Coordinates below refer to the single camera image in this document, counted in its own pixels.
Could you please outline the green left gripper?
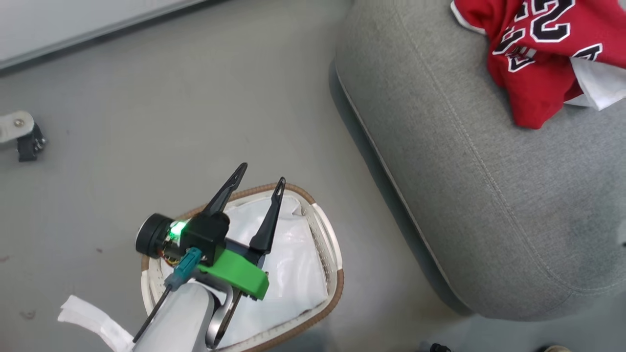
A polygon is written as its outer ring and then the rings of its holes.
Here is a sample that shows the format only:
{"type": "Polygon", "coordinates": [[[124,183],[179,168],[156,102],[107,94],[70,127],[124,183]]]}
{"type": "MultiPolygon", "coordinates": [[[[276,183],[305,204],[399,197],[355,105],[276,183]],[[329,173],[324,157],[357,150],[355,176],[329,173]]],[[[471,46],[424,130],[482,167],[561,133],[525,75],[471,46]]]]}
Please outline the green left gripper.
{"type": "MultiPolygon", "coordinates": [[[[224,211],[232,193],[239,187],[247,167],[246,162],[237,167],[202,210],[202,214],[212,216],[224,211]]],[[[198,265],[199,271],[221,279],[252,299],[264,299],[269,288],[269,278],[263,270],[263,263],[265,256],[272,250],[285,187],[286,179],[282,177],[273,190],[268,212],[249,247],[227,239],[225,247],[217,248],[213,264],[208,265],[208,262],[202,261],[198,265]]]]}

